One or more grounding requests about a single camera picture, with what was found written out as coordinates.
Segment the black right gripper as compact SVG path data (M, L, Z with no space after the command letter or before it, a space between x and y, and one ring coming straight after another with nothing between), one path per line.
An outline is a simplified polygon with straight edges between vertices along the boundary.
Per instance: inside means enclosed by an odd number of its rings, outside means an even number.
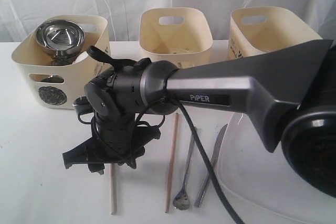
M136 121L134 114L110 121L95 113L90 122L91 138L62 154L64 166L86 164L91 173L104 174L106 164L137 168L136 159L145 153L145 145L161 137L161 125Z

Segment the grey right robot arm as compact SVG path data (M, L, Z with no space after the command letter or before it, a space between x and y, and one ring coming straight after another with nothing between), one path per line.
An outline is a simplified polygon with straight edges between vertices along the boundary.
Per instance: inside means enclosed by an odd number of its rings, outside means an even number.
M92 136L63 153L64 165L127 164L161 135L144 114L166 116L183 105L243 113L265 149L282 147L292 169L335 196L335 44L318 39L267 54L180 69L149 58L113 59L95 46L88 55L109 68L74 101L78 115L93 114Z

